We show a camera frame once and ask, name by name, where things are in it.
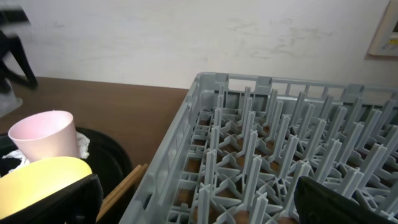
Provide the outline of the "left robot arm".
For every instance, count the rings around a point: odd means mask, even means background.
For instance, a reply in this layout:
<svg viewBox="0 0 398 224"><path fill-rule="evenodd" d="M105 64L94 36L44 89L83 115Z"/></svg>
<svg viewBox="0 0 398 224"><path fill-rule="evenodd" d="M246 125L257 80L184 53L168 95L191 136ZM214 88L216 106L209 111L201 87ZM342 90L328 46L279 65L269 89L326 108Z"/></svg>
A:
<svg viewBox="0 0 398 224"><path fill-rule="evenodd" d="M29 23L29 19L22 8L1 8L1 28L20 23ZM11 53L25 74L26 79L10 70L3 58ZM28 63L21 39L17 35L7 36L1 30L1 94L11 92L11 85L7 80L34 90L38 86L36 77Z"/></svg>

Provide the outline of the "pink cup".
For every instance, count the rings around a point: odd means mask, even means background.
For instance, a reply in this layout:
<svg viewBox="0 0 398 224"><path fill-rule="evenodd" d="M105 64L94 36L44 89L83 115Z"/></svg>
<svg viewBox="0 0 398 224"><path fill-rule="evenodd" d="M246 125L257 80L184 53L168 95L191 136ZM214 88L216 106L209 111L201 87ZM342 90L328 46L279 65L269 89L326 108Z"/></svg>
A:
<svg viewBox="0 0 398 224"><path fill-rule="evenodd" d="M73 115L67 111L45 111L26 117L9 129L8 136L29 162L80 156Z"/></svg>

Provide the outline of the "white tissue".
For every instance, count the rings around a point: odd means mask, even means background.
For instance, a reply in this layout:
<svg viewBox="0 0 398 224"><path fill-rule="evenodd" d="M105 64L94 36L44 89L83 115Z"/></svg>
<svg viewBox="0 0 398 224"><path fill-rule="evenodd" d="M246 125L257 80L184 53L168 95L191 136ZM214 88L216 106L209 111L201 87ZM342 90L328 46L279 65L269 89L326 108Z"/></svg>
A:
<svg viewBox="0 0 398 224"><path fill-rule="evenodd" d="M77 138L77 143L78 143L78 148L79 148L79 153L80 153L80 158L81 159L87 159L90 155L88 152L88 146L90 144L90 139L87 138L84 134L79 133L78 131L76 132L76 138ZM21 167L27 166L30 164L30 161L26 158L25 155L23 155L22 151L19 149L13 150L6 154L5 156L1 157L2 159L17 159L20 160L20 164L14 168L10 169L8 172L12 172L16 169L20 169Z"/></svg>

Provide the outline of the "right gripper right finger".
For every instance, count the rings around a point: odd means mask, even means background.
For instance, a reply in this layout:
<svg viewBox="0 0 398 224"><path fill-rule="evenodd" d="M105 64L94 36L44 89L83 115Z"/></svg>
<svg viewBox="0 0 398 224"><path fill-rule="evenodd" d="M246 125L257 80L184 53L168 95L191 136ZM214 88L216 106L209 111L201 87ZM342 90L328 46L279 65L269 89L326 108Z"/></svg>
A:
<svg viewBox="0 0 398 224"><path fill-rule="evenodd" d="M298 179L294 202L300 224L393 224L309 177Z"/></svg>

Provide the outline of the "yellow bowl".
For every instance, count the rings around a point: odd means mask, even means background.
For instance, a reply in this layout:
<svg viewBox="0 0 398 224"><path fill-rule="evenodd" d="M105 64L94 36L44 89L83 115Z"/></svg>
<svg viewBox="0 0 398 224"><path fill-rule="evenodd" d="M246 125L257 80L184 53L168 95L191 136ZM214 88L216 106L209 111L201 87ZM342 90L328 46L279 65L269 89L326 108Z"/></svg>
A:
<svg viewBox="0 0 398 224"><path fill-rule="evenodd" d="M1 177L1 218L58 192L92 174L76 157L51 157L35 161Z"/></svg>

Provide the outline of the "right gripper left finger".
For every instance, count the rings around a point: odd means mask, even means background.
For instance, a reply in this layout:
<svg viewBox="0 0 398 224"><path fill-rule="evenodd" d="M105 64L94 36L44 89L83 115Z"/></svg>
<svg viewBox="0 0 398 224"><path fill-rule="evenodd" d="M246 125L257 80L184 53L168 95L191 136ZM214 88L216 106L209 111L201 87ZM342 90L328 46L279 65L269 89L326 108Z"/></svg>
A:
<svg viewBox="0 0 398 224"><path fill-rule="evenodd" d="M95 223L103 201L99 177L90 174L1 219L7 223Z"/></svg>

